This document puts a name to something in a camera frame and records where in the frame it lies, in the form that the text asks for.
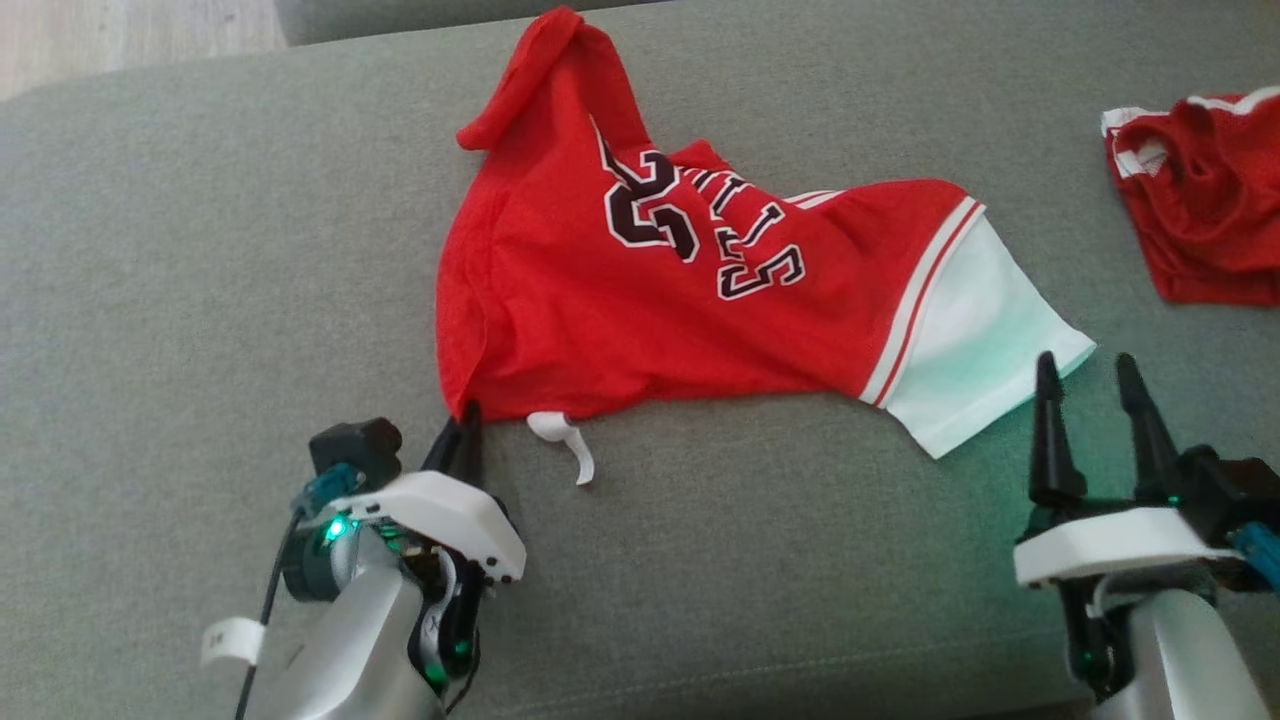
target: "stitching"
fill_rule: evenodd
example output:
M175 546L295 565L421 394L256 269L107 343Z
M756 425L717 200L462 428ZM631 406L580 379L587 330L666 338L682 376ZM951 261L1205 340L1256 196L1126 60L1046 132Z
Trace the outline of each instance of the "stitching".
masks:
M804 661L800 661L800 662L780 662L780 664L776 664L776 665L762 665L762 666L758 666L758 667L744 667L741 670L727 670L727 671L723 671L723 673L709 673L707 675L698 675L695 678L684 678L684 679L680 679L680 680L664 680L664 682L660 682L660 683L644 683L644 684L637 684L637 685L628 685L628 687L623 687L623 688L617 688L617 689L612 689L612 691L580 693L580 694L576 694L576 696L561 697L561 698L549 700L549 701L545 701L545 702L530 702L530 703L525 703L525 705L516 705L516 706L511 706L511 707L506 707L506 708L499 710L498 715L499 716L518 715L518 716L522 716L522 717L527 716L527 714L530 714L530 712L534 712L534 714L538 714L538 715L545 715L549 711L553 711L553 710L556 710L558 707L563 707L563 706L567 706L567 705L581 705L581 703L585 703L585 702L599 702L599 701L607 701L607 700L617 700L617 698L622 698L625 696L637 694L637 693L643 693L643 692L648 693L648 692L652 692L652 691L667 691L667 689L673 689L673 688L685 688L678 694L687 694L687 693L696 692L696 691L700 689L700 688L694 688L694 687L690 687L690 685L701 685L701 684L707 684L707 683L717 683L717 682L723 682L723 680L746 679L746 678L754 678L756 675L772 674L772 673L778 673L778 671L800 671L800 674L817 674L817 673L820 673L820 671L824 671L824 670L831 670L831 669L841 666L841 665L852 665L855 662L861 662L861 661L865 661L865 660L869 660L869 659L874 659L874 657L892 657L892 656L900 656L900 655L914 655L914 653L920 652L920 651L928 652L928 651L938 651L938 650L963 650L963 648L973 648L973 647L980 647L980 646L1004 644L1004 643L1006 643L1009 641L1023 641L1023 639L1028 639L1028 638L1048 637L1048 635L1057 635L1057 634L1059 634L1057 632L1034 630L1034 632L1019 633L1016 635L1006 635L998 643L992 643L992 642L956 642L956 643L945 643L945 644L934 644L934 646L916 646L916 647L910 647L910 648L886 650L886 651L881 651L881 652L864 652L864 653L858 653L858 655L840 655L840 656L835 656L835 657L823 657L823 659L818 659L818 660L804 660Z

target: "white tag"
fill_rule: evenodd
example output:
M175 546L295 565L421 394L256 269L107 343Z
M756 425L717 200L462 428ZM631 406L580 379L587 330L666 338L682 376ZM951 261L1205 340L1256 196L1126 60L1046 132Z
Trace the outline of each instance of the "white tag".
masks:
M529 429L547 442L563 442L577 457L577 484L585 486L595 477L595 457L582 439L582 430L568 424L563 413L531 413L526 420Z
M250 665L257 665L264 634L266 626L248 618L219 620L205 628L200 641L200 666L204 667L219 657L237 657Z

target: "white sleeve cuff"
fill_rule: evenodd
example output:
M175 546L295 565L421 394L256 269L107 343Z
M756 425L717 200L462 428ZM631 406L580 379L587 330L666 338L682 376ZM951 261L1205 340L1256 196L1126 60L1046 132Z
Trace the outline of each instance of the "white sleeve cuff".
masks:
M1041 297L982 210L966 200L940 229L947 240L922 260L929 268L895 368L868 400L933 457L1029 400L1041 352L1052 351L1066 375L1096 347Z

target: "wooden floor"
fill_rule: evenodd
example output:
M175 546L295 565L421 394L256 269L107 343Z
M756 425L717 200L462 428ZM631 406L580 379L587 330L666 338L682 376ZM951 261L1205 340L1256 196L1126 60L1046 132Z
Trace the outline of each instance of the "wooden floor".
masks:
M271 0L0 0L0 100L74 77L284 46Z

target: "gray sofa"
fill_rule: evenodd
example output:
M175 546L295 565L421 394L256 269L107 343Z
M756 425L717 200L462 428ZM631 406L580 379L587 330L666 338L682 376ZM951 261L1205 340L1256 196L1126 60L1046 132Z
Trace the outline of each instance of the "gray sofa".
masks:
M956 182L1100 343L1068 382L1098 493L1132 477L1111 357L1176 439L1280 457L1274 311L1170 306L1098 113L1274 83L1280 9L1238 3L689 0L593 12L659 146L709 137L778 195ZM453 133L525 20L125 72L0 106L5 689L0 716L227 717L197 671L256 611L307 438L445 420L434 266L480 163ZM481 614L460 717L952 719L1082 692L1021 591L1030 414L929 460L835 396L649 404L586 423L602 473L495 425L525 580ZM1272 707L1274 601L1228 597ZM268 687L317 616L287 597Z

